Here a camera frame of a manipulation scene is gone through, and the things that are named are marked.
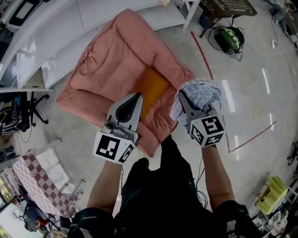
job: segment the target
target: yellow cushion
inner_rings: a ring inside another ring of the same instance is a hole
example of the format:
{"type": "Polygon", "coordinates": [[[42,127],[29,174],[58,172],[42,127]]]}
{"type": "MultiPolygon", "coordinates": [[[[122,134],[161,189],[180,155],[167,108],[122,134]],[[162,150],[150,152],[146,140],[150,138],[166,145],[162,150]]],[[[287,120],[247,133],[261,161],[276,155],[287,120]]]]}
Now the yellow cushion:
{"type": "Polygon", "coordinates": [[[135,85],[135,91],[143,95],[142,121],[154,102],[167,90],[169,82],[151,67],[147,67],[135,85]]]}

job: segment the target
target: gray floor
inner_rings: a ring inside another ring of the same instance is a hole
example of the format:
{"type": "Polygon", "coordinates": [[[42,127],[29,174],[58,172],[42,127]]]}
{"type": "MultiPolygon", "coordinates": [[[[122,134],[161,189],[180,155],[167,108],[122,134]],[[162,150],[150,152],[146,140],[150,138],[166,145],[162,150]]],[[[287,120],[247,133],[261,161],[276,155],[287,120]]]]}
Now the gray floor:
{"type": "MultiPolygon", "coordinates": [[[[225,116],[230,150],[277,121],[260,136],[232,153],[228,153],[226,139],[218,145],[237,201],[247,205],[253,212],[254,197],[251,193],[258,181],[267,172],[279,176],[285,182],[289,181],[296,166],[296,163],[287,166],[286,157],[297,131],[298,59],[293,45],[276,25],[274,27],[278,47],[276,50],[272,49],[271,39],[276,38],[270,23],[271,17],[268,12],[270,6],[259,0],[251,0],[251,4],[258,14],[255,17],[239,17],[234,22],[236,27],[241,27],[245,31],[244,55],[241,62],[212,48],[207,41],[209,31],[202,39],[198,37],[197,39],[214,80],[223,88],[222,110],[219,113],[225,116]]],[[[190,30],[197,36],[202,31],[197,24],[197,16],[187,30],[177,26],[157,33],[197,77],[210,78],[202,55],[190,34],[190,30]]],[[[229,21],[230,19],[223,19],[217,25],[228,26],[229,21]]],[[[73,181],[86,180],[85,194],[80,201],[80,206],[83,208],[104,161],[92,155],[95,134],[99,128],[75,115],[61,111],[55,103],[64,80],[54,86],[55,91],[50,94],[50,99],[40,104],[40,110],[48,118],[49,124],[45,126],[37,121],[37,126],[32,129],[30,141],[24,144],[20,140],[20,146],[24,153],[31,147],[40,147],[56,138],[61,138],[62,143],[55,147],[55,151],[67,173],[73,181]]],[[[25,141],[29,133],[30,130],[22,134],[25,141]]],[[[173,133],[173,138],[178,143],[182,155],[191,164],[194,176],[197,177],[201,159],[198,144],[191,141],[189,135],[180,127],[173,133]]],[[[11,142],[18,148],[15,136],[11,142]]],[[[159,167],[160,153],[159,148],[155,157],[150,159],[151,169],[159,167]]],[[[125,171],[123,181],[139,157],[138,151],[134,150],[123,166],[125,171]]],[[[206,193],[204,183],[203,176],[199,188],[206,193]]],[[[118,196],[114,213],[119,210],[120,202],[121,196],[118,196]]]]}

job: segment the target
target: white cloth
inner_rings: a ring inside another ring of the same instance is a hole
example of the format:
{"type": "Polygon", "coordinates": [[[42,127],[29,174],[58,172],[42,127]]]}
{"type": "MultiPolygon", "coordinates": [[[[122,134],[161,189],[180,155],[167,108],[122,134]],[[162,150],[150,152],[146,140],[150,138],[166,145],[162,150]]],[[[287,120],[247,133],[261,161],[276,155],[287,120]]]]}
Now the white cloth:
{"type": "MultiPolygon", "coordinates": [[[[197,109],[202,109],[208,101],[214,103],[220,101],[221,98],[219,86],[210,79],[194,79],[182,84],[180,89],[185,92],[190,102],[197,109]]],[[[179,91],[175,95],[169,116],[173,121],[178,121],[181,126],[184,126],[187,124],[187,116],[182,110],[178,93],[179,91]]]]}

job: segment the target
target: person's right arm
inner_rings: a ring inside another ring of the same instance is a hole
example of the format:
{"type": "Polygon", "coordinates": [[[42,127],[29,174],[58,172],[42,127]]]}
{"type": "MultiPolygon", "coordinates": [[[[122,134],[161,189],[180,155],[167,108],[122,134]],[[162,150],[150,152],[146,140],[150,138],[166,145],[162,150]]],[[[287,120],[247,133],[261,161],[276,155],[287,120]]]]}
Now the person's right arm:
{"type": "Polygon", "coordinates": [[[214,211],[225,201],[235,200],[231,181],[224,169],[217,149],[213,146],[202,148],[205,177],[210,205],[214,211]]]}

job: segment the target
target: red and white checkered cloth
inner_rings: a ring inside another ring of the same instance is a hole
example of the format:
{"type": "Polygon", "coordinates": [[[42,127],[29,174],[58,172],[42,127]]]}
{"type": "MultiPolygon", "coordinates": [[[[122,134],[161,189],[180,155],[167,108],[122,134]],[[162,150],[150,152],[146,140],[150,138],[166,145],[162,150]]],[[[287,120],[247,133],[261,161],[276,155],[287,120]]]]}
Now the red and white checkered cloth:
{"type": "Polygon", "coordinates": [[[73,200],[68,200],[56,188],[32,154],[19,158],[13,168],[29,196],[43,212],[63,216],[81,199],[82,190],[73,200]]]}

